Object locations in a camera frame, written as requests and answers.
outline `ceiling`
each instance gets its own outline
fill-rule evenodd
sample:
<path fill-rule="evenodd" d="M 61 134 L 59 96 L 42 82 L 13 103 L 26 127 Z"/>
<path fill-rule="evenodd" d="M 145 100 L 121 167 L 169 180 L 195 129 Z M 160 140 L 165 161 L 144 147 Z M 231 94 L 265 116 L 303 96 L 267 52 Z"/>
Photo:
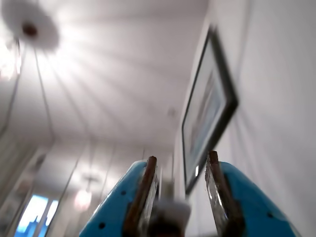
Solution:
<path fill-rule="evenodd" d="M 12 2 L 0 36 L 20 38 L 22 68 L 0 82 L 0 125 L 36 144 L 173 146 L 207 0 Z"/>
<path fill-rule="evenodd" d="M 166 150 L 144 149 L 103 141 L 56 142 L 49 150 L 38 149 L 34 160 L 41 154 L 47 155 L 36 175 L 37 191 L 51 192 L 57 197 L 65 188 L 67 192 L 77 192 L 88 186 L 94 195 L 103 197 L 112 190 L 134 162 L 150 156 L 157 157 L 159 177 L 161 168 L 171 159 L 171 152 Z M 164 170 L 164 175 L 171 174 Z"/>

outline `picture frame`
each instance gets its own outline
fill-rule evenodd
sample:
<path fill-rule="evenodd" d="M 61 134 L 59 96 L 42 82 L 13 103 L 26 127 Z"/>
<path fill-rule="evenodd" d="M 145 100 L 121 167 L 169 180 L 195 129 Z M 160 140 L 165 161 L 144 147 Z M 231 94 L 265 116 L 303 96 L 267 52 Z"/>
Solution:
<path fill-rule="evenodd" d="M 205 166 L 207 152 L 216 146 L 237 105 L 218 32 L 209 29 L 181 126 L 187 195 Z"/>

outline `ceiling light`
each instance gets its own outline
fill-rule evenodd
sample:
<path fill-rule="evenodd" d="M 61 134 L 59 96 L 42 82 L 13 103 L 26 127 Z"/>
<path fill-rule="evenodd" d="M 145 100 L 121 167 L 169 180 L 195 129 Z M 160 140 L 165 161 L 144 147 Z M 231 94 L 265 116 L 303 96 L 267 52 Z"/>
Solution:
<path fill-rule="evenodd" d="M 77 211 L 87 211 L 91 203 L 92 193 L 87 190 L 79 190 L 75 197 L 75 209 Z"/>
<path fill-rule="evenodd" d="M 17 39 L 0 40 L 0 81 L 8 81 L 20 74 L 21 55 Z"/>

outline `black frame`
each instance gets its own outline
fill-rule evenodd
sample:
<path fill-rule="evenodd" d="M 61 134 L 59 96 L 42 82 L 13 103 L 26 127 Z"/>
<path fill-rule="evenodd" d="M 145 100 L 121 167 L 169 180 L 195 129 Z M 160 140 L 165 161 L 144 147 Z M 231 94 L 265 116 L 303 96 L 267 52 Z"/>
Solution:
<path fill-rule="evenodd" d="M 211 134 L 208 144 L 205 148 L 205 151 L 203 151 L 202 156 L 198 162 L 198 174 L 197 176 L 192 176 L 190 177 L 189 183 L 187 182 L 188 177 L 186 174 L 186 161 L 185 161 L 185 147 L 184 147 L 184 122 L 186 120 L 187 117 L 187 113 L 189 110 L 189 106 L 190 106 L 190 102 L 191 102 L 191 98 L 192 98 L 192 94 L 196 85 L 196 81 L 198 78 L 198 74 L 199 74 L 199 70 L 202 64 L 202 60 L 204 57 L 204 53 L 206 50 L 206 46 L 208 44 L 210 40 L 213 52 L 214 52 L 214 58 L 215 61 L 217 63 L 218 66 L 218 72 L 220 74 L 220 80 L 223 86 L 223 91 L 226 97 L 226 105 L 222 111 L 222 114 L 218 120 L 217 125 L 214 128 L 213 133 Z M 195 183 L 197 182 L 201 171 L 203 169 L 203 167 L 205 166 L 206 163 L 206 158 L 207 158 L 207 152 L 209 150 L 212 150 L 217 142 L 219 141 L 220 137 L 222 136 L 226 126 L 228 125 L 231 117 L 233 116 L 235 109 L 238 106 L 238 101 L 237 101 L 237 96 L 235 94 L 232 82 L 231 82 L 231 77 L 229 75 L 229 71 L 227 69 L 226 66 L 226 61 L 223 55 L 223 51 L 222 51 L 222 47 L 220 45 L 220 40 L 218 38 L 218 33 L 217 30 L 211 30 L 209 29 L 207 36 L 206 36 L 206 40 L 203 46 L 203 51 L 198 63 L 198 67 L 197 67 L 197 73 L 195 75 L 195 79 L 193 82 L 193 86 L 192 86 L 192 90 L 190 92 L 190 97 L 189 97 L 189 101 L 186 107 L 186 111 L 185 111 L 185 115 L 184 118 L 182 120 L 182 126 L 181 126 L 181 132 L 182 132 L 182 151 L 183 151 L 183 164 L 184 164 L 184 180 L 185 180 L 185 190 L 186 190 L 186 195 L 190 194 L 190 192 L 192 191 Z"/>

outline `white wall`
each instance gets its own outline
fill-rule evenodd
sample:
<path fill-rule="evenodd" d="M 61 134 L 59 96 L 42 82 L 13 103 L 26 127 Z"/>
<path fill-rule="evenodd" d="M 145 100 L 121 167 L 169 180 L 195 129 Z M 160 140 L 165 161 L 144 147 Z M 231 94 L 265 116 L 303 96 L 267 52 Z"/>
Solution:
<path fill-rule="evenodd" d="M 12 132 L 0 136 L 0 207 L 34 152 L 34 146 Z"/>
<path fill-rule="evenodd" d="M 240 103 L 216 147 L 219 159 L 253 180 L 304 237 L 316 233 L 315 9 L 307 0 L 211 0 L 206 18 L 219 29 Z M 179 131 L 175 182 L 183 197 L 180 138 Z M 201 177 L 189 198 L 187 236 L 215 232 L 204 187 Z"/>

